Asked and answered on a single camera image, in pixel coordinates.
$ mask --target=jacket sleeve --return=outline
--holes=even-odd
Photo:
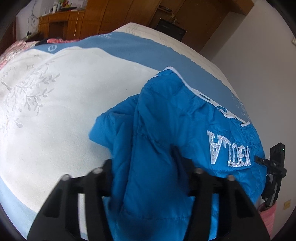
[[[112,199],[107,211],[111,220],[112,216],[115,218],[119,213],[124,197],[131,158],[133,117],[138,97],[139,95],[131,96],[101,114],[89,133],[90,140],[107,147],[112,155]]]

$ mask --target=electrical outlet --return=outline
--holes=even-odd
[[[284,210],[286,210],[286,209],[289,208],[290,206],[291,206],[291,200],[286,201],[286,202],[284,203]]]

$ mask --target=wooden wardrobe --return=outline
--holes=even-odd
[[[88,0],[80,38],[105,34],[130,22],[148,26],[161,0]]]
[[[67,40],[110,33],[130,22],[155,28],[162,18],[186,30],[182,42],[199,52],[226,15],[247,15],[252,0],[88,0],[83,11],[40,17],[44,38]]]

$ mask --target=pink cloth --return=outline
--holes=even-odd
[[[73,43],[73,42],[78,42],[80,41],[79,39],[74,39],[74,40],[63,40],[63,39],[48,39],[47,43],[48,44],[64,44],[64,43]]]
[[[265,224],[265,227],[267,228],[267,231],[269,233],[269,236],[271,237],[272,234],[272,230],[274,227],[274,218],[275,218],[275,212],[276,212],[276,203],[269,208],[268,210],[265,211],[261,211],[264,210],[264,203],[262,203],[259,208],[258,208],[258,212]]]
[[[7,64],[8,61],[12,60],[16,55],[25,50],[32,48],[39,41],[33,41],[26,43],[23,40],[14,42],[5,52],[0,56],[0,70]]]

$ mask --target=black bracket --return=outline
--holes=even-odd
[[[78,221],[78,194],[85,194],[86,226],[89,241],[113,241],[102,201],[111,196],[112,161],[88,175],[64,175],[37,214],[28,241],[83,241]]]
[[[181,156],[177,147],[171,155],[182,163],[189,181],[188,196],[194,196],[192,214],[183,241],[208,241],[211,225],[212,195],[219,194],[219,241],[267,241],[267,229],[255,206],[235,177],[214,177],[196,168],[191,159]]]
[[[266,227],[254,205],[234,176],[214,177],[183,158],[177,147],[171,148],[176,163],[181,164],[188,196],[195,201],[183,241],[208,241],[211,225],[212,195],[219,194],[219,241],[269,241]],[[113,241],[103,196],[111,196],[112,161],[95,168],[88,175],[62,176],[37,214],[28,241],[83,241],[78,221],[78,194],[85,194],[86,228],[89,241]]]
[[[275,204],[281,187],[281,180],[287,174],[287,170],[284,168],[285,145],[278,143],[270,148],[270,160],[255,156],[255,162],[267,167],[266,184],[261,196],[265,200],[265,207],[270,207]]]

